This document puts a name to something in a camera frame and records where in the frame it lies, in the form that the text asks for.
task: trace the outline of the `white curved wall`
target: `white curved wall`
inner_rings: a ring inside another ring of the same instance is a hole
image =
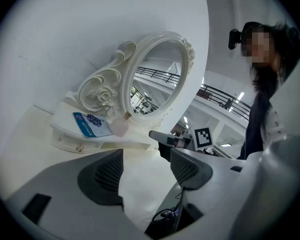
[[[180,93],[189,106],[207,62],[206,0],[19,0],[0,27],[0,153],[29,106],[53,113],[123,40],[161,31],[181,34],[196,52],[193,85]]]

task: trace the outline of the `railing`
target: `railing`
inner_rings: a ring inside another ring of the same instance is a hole
[[[138,67],[136,73],[140,75],[146,75],[150,78],[160,79],[166,83],[171,83],[174,86],[178,84],[180,78],[178,74],[172,74],[146,67]],[[196,95],[208,101],[214,102],[227,111],[234,112],[240,117],[249,121],[251,107],[222,90],[203,84]]]

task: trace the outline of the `woman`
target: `woman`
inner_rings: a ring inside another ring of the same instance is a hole
[[[268,26],[248,22],[243,27],[240,43],[242,54],[251,58],[250,74],[256,92],[238,157],[246,160],[251,153],[263,151],[286,134],[269,100],[300,58],[300,35],[296,28],[286,24]]]

